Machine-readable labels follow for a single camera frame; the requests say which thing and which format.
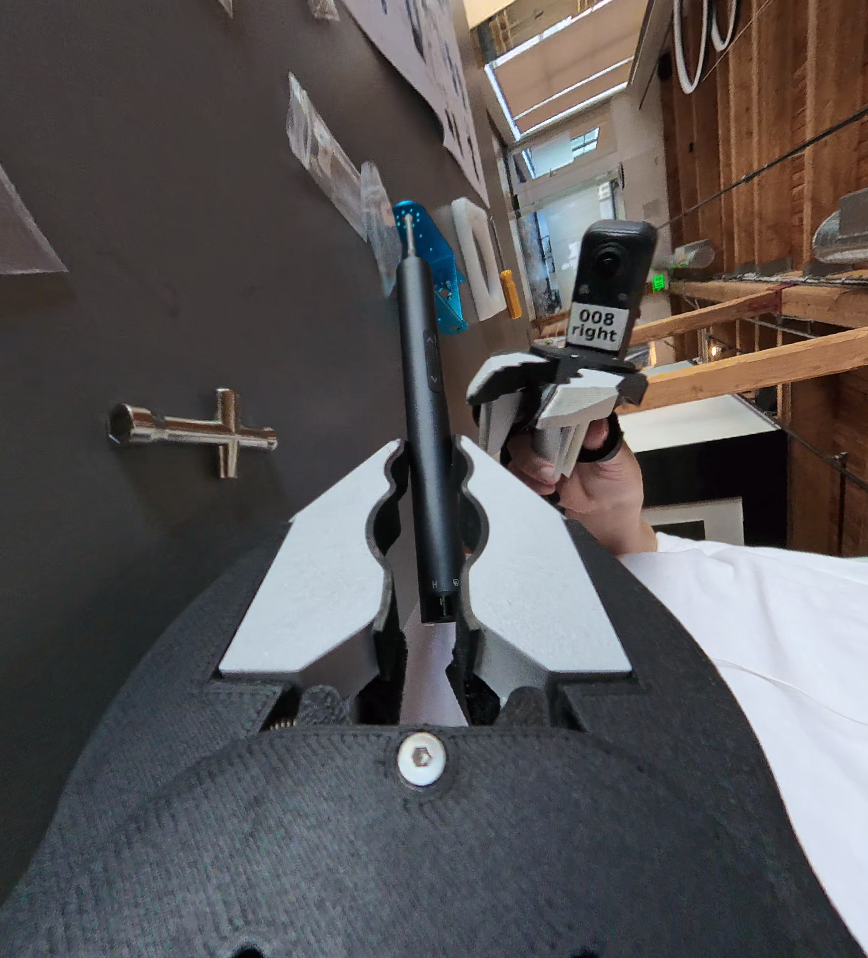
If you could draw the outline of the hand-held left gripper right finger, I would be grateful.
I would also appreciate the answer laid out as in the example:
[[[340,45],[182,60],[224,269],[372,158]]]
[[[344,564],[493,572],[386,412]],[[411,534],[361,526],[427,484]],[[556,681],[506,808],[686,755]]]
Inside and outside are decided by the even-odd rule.
[[[469,551],[458,634],[464,679],[505,705],[533,688],[632,677],[562,515],[468,437],[454,439],[459,527]]]

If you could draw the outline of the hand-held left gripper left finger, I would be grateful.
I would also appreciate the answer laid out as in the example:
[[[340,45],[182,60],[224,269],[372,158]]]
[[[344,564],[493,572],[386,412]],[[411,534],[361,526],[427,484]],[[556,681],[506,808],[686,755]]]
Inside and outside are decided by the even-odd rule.
[[[291,519],[219,662],[224,678],[267,678],[344,699],[388,666],[378,647],[400,634],[386,551],[400,534],[407,460],[393,440]]]

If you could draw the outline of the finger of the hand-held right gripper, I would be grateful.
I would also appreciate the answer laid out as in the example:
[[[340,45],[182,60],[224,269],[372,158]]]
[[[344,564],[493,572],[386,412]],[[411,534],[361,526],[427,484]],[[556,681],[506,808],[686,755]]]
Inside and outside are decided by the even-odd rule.
[[[554,481],[571,475],[590,423],[608,419],[618,405],[640,404],[647,387],[647,377],[636,371],[619,375],[584,368],[543,391],[532,421],[532,446],[553,464]]]
[[[553,361],[535,352],[500,353],[488,358],[466,393],[478,427],[478,446],[505,464],[512,435],[536,425],[545,390],[553,382]]]

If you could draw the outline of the black electric screwdriver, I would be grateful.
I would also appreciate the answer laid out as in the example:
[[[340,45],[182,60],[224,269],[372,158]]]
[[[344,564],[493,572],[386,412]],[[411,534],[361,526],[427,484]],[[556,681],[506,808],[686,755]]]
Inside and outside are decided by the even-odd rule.
[[[395,207],[404,235],[397,295],[420,616],[426,624],[441,624],[457,617],[464,549],[435,290],[430,265],[420,256],[423,230],[417,211],[411,201]]]

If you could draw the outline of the yellow-handled screwdriver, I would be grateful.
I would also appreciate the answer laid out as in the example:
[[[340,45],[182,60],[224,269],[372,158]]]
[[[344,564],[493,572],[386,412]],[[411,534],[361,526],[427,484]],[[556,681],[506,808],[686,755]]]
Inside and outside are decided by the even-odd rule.
[[[508,314],[512,320],[519,320],[523,317],[523,307],[520,302],[512,270],[507,268],[500,247],[498,247],[497,257],[499,263],[498,279]]]

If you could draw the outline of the blue metal bracket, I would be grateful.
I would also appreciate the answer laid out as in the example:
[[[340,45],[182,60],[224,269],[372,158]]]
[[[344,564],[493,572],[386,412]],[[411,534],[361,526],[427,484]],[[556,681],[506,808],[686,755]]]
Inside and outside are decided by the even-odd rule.
[[[458,271],[452,247],[421,204],[404,200],[393,206],[393,213],[403,242],[406,241],[404,218],[407,215],[412,218],[415,252],[428,264],[431,272],[440,331],[446,334],[466,331],[468,325],[460,296],[460,284],[465,280]]]

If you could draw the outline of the dark grey desk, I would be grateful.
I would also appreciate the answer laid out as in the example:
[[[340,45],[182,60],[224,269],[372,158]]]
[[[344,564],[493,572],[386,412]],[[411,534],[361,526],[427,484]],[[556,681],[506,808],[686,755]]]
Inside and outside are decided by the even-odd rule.
[[[288,74],[393,201],[503,215],[343,7],[234,7],[0,2],[0,161],[67,267],[0,279],[0,905],[164,631],[404,433],[396,310]]]

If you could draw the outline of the person's right hand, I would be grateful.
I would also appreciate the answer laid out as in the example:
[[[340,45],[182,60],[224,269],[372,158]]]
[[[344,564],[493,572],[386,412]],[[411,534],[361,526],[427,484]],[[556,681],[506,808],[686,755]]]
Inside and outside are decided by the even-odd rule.
[[[510,439],[510,472],[535,493],[556,494],[567,517],[580,522],[617,557],[657,551],[656,534],[644,520],[643,479],[627,444],[595,463],[577,463],[570,477],[555,484],[553,465],[536,454],[526,435]]]

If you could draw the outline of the white foam square with hole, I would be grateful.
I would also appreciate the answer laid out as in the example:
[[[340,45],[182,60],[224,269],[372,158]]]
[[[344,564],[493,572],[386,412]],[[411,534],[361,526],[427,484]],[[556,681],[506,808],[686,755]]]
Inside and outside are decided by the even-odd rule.
[[[478,320],[486,321],[501,312],[508,312],[498,279],[499,263],[492,220],[484,209],[467,198],[453,200],[451,210]]]

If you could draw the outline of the beige window roller blinds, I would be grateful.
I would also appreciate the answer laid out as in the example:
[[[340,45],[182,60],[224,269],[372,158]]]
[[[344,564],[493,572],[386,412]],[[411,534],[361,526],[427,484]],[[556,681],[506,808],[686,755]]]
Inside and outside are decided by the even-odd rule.
[[[631,78],[647,1],[464,2],[492,131],[506,146],[608,100]]]

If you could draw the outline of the metal cross wrench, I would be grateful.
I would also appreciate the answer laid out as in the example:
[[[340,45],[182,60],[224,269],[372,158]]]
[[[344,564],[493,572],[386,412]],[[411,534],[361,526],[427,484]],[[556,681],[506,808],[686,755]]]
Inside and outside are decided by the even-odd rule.
[[[108,415],[108,436],[118,446],[169,443],[211,446],[217,449],[219,476],[237,476],[241,449],[274,451],[278,438],[270,427],[248,427],[241,422],[240,398],[235,390],[216,390],[217,408],[212,420],[161,416],[140,406],[120,403]]]

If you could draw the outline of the printed instruction sheet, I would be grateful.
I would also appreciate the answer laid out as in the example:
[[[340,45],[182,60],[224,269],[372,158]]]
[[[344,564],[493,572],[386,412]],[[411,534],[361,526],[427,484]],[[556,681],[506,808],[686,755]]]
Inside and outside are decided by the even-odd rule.
[[[346,8],[434,111],[442,144],[477,195],[488,200],[463,64],[447,1],[346,1]]]

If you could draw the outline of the group of clear screw bags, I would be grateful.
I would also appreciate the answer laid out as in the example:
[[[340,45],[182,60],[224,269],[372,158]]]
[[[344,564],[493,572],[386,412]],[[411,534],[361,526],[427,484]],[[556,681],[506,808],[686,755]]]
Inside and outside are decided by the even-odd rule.
[[[127,273],[166,312],[380,292],[285,133],[290,77],[393,197],[414,121],[354,19],[306,2],[0,2],[0,276]]]

